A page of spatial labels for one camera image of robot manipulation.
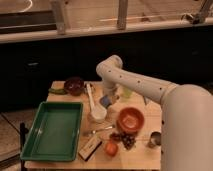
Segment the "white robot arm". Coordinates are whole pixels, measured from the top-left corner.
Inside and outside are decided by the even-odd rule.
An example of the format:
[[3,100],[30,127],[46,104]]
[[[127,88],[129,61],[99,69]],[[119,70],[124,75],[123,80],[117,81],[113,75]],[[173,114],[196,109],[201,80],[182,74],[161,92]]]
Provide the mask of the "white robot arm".
[[122,59],[112,55],[97,65],[96,72],[106,95],[122,85],[161,106],[161,171],[213,171],[213,94],[122,66]]

